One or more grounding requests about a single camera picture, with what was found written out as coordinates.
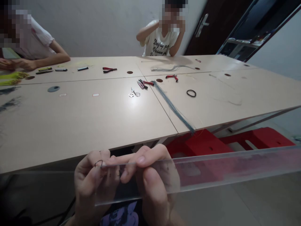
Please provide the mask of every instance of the pliers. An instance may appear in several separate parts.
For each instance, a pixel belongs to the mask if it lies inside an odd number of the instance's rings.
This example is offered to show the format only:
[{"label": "pliers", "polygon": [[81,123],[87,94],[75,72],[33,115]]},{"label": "pliers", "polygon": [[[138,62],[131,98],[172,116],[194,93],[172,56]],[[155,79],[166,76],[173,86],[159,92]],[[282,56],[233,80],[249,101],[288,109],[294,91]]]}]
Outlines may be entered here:
[{"label": "pliers", "polygon": [[103,71],[104,73],[108,73],[110,71],[117,71],[117,68],[103,67],[103,70],[108,70],[108,71]]},{"label": "pliers", "polygon": [[167,75],[165,78],[172,78],[172,77],[175,78],[176,82],[179,81],[179,79],[177,78],[177,75]]},{"label": "pliers", "polygon": [[142,79],[139,79],[139,82],[143,85],[143,88],[148,89],[148,87],[145,84],[149,84],[154,86],[152,82],[143,81]]}]

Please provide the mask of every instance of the black thread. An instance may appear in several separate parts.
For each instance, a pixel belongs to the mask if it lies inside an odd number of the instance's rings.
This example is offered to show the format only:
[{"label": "black thread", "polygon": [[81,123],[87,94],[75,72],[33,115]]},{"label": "black thread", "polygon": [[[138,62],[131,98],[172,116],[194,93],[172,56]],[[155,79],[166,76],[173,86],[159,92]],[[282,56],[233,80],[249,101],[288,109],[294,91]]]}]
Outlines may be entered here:
[{"label": "black thread", "polygon": [[[194,96],[190,95],[190,94],[188,93],[189,91],[194,92],[195,95],[194,95]],[[186,93],[187,93],[188,96],[191,96],[191,97],[196,97],[196,96],[197,96],[197,93],[196,93],[194,90],[192,90],[192,89],[187,90]]]},{"label": "black thread", "polygon": [[103,161],[102,160],[98,160],[96,163],[98,163],[100,161],[101,161],[101,166],[100,167],[102,167],[103,166]]}]

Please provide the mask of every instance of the marker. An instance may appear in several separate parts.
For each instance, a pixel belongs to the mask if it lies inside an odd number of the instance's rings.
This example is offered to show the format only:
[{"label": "marker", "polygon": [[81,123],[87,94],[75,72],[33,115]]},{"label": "marker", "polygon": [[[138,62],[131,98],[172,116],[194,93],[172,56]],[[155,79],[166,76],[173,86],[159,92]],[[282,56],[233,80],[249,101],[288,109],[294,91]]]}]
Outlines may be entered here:
[{"label": "marker", "polygon": [[52,67],[46,67],[46,68],[39,69],[39,71],[48,71],[48,70],[52,70]]},{"label": "marker", "polygon": [[89,69],[88,67],[82,67],[82,68],[78,68],[77,71],[82,71],[82,70],[86,70]]},{"label": "marker", "polygon": [[56,69],[55,71],[68,71],[67,69]]},{"label": "marker", "polygon": [[49,72],[53,72],[53,71],[37,72],[36,74],[45,74],[45,73],[49,73]]}]

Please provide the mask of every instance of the clear plastic ruler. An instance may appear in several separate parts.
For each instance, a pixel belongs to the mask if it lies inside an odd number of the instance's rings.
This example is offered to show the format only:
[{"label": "clear plastic ruler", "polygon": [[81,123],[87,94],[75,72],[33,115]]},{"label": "clear plastic ruler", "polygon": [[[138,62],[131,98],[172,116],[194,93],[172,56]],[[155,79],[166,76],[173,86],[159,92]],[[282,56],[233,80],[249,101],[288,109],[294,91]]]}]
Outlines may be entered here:
[{"label": "clear plastic ruler", "polygon": [[[232,152],[156,161],[153,167],[168,194],[243,182],[301,171],[298,146]],[[124,169],[135,172],[129,182],[120,181]],[[99,166],[95,205],[142,198],[143,170],[134,163]]]}]

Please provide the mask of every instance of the gray round disc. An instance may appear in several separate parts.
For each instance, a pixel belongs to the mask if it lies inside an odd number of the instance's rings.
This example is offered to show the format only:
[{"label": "gray round disc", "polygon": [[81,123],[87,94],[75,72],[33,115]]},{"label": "gray round disc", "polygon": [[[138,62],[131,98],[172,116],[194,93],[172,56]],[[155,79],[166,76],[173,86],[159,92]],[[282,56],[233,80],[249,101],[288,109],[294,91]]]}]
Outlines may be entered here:
[{"label": "gray round disc", "polygon": [[48,89],[48,92],[55,92],[55,91],[58,91],[60,89],[60,87],[59,86],[52,86],[52,87],[50,87],[49,89]]}]

